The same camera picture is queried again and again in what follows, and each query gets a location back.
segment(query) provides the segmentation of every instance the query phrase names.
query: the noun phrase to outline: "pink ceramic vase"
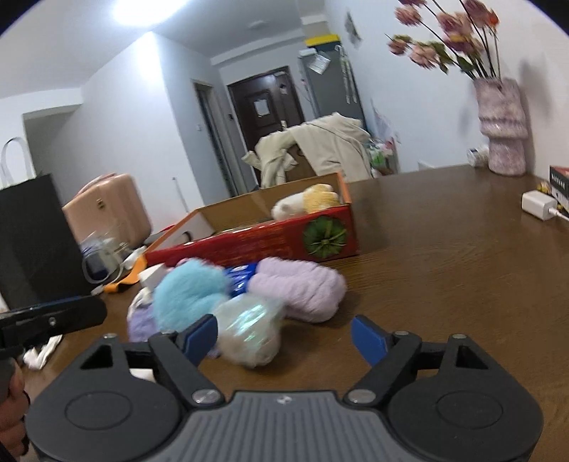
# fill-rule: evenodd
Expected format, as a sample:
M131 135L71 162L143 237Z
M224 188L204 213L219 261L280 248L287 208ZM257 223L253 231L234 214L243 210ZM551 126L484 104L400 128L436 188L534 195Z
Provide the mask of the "pink ceramic vase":
M513 79L477 79L480 131L489 139L488 167L506 176L526 172L522 140L527 138L526 114Z

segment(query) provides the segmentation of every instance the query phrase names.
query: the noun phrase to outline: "blue plush toy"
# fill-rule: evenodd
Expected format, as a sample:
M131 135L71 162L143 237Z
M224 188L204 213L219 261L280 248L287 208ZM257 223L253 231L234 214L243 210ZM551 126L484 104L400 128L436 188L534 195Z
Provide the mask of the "blue plush toy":
M229 300L231 280L222 268L191 258L154 290L154 318L161 331L181 332Z

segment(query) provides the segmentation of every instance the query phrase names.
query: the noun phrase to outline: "bag handle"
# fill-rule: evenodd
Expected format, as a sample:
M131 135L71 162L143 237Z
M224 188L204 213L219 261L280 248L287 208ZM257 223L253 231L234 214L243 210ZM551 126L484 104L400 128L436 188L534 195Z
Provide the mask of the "bag handle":
M2 147L2 152L0 153L0 182L2 182L2 188L12 186L14 184L14 178L8 169L8 164L6 162L6 154L8 152L8 145L16 141L22 148L22 153L24 154L24 164L26 165L26 175L27 179L31 180L34 178L34 169L32 167L30 148L26 143L26 140L22 137L10 138L6 144Z
M80 196L81 194L83 194L84 192L90 190L93 186L95 186L96 184L108 180L109 178L112 178L114 176L117 176L117 174L107 174L107 175L101 175L96 177L94 180L91 180L89 183L87 183L85 186L83 186L79 192L77 194L75 194L75 197Z

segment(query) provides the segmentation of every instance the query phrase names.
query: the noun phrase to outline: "wooden table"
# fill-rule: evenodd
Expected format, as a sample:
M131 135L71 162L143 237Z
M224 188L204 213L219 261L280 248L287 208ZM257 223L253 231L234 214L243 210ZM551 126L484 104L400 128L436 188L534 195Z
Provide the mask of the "wooden table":
M361 256L333 262L348 281L338 314L322 325L287 321L279 355L246 370L206 360L202 371L233 389L336 389L367 370L349 322L365 314L388 331L425 340L473 337L540 402L545 429L532 462L569 453L569 226L521 211L536 179L451 167L350 185ZM48 366L27 372L36 395L99 335L126 340L134 287L106 301L101 327L69 335Z

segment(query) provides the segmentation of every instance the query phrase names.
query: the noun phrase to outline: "smoke detector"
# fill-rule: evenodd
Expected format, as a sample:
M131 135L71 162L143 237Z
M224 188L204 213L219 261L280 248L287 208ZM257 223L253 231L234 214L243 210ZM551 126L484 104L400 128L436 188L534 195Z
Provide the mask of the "smoke detector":
M249 24L247 26L247 29L249 29L250 31L255 31L257 29L265 27L267 24L268 24L267 21L260 19L258 21L253 21L251 24Z

